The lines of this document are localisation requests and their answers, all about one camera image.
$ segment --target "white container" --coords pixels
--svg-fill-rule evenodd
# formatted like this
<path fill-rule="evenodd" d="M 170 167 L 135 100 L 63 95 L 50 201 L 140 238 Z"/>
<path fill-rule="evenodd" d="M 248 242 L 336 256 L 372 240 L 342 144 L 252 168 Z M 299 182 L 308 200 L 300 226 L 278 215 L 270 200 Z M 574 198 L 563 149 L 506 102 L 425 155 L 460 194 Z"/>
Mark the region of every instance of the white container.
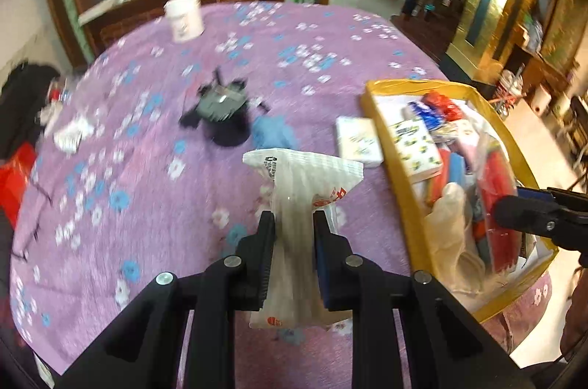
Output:
<path fill-rule="evenodd" d="M 541 117 L 545 113 L 545 110 L 547 110 L 549 102 L 551 102 L 551 95 L 543 85 L 540 85 L 535 90 L 535 95 L 533 95 L 531 109 L 536 115 Z"/>
<path fill-rule="evenodd" d="M 204 32 L 200 0 L 169 0 L 164 9 L 175 42 L 186 42 Z"/>

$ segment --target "blue cloth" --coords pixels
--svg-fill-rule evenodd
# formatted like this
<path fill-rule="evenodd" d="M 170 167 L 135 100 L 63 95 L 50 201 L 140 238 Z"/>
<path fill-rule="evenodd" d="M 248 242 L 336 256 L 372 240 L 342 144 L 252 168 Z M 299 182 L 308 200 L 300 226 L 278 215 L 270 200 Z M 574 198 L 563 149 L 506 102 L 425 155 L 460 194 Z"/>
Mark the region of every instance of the blue cloth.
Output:
<path fill-rule="evenodd" d="M 260 115 L 251 127 L 256 150 L 264 148 L 287 148 L 298 150 L 298 140 L 294 135 L 294 129 L 286 125 L 284 117 L 278 115 L 269 117 Z"/>

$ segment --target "white jar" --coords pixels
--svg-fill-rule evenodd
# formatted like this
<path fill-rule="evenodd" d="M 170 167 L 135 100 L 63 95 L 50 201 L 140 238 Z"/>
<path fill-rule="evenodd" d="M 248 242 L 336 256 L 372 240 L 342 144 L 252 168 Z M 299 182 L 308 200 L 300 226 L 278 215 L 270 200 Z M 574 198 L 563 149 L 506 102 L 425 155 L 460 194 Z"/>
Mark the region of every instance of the white jar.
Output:
<path fill-rule="evenodd" d="M 169 0 L 164 9 L 175 42 L 186 42 L 204 31 L 200 0 Z"/>

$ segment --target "white tissue box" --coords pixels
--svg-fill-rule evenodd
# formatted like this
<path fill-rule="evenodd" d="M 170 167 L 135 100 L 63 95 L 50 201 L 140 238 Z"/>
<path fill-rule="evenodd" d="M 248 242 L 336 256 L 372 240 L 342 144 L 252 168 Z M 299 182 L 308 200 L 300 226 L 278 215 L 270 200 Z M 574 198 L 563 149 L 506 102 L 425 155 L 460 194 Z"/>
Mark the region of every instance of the white tissue box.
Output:
<path fill-rule="evenodd" d="M 410 183 L 417 183 L 442 169 L 439 150 L 421 118 L 404 120 L 388 127 Z"/>
<path fill-rule="evenodd" d="M 372 119 L 337 117 L 335 125 L 339 157 L 361 162 L 367 168 L 377 167 L 384 161 Z"/>

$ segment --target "black bag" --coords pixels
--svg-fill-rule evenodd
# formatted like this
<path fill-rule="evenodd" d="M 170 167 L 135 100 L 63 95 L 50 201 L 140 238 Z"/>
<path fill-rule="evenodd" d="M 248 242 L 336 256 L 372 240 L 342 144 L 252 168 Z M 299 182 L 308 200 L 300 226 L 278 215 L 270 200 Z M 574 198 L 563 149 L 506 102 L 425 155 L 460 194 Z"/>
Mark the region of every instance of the black bag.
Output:
<path fill-rule="evenodd" d="M 51 80 L 60 74 L 49 65 L 22 62 L 0 93 L 0 160 L 8 160 L 24 143 L 35 146 L 42 127 L 36 115 L 45 107 Z"/>

